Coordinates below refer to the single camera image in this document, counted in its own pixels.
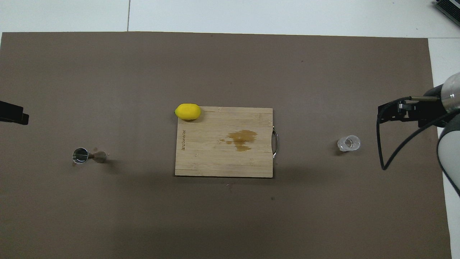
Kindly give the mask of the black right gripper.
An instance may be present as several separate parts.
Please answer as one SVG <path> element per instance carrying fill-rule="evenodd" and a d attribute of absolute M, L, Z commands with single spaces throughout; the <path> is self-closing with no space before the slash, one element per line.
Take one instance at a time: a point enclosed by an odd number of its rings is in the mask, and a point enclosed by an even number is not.
<path fill-rule="evenodd" d="M 418 101 L 412 105 L 407 101 L 388 102 L 377 108 L 377 123 L 397 121 L 400 118 L 407 118 L 410 111 L 412 121 L 417 121 L 421 128 L 431 121 L 447 114 L 441 101 Z"/>

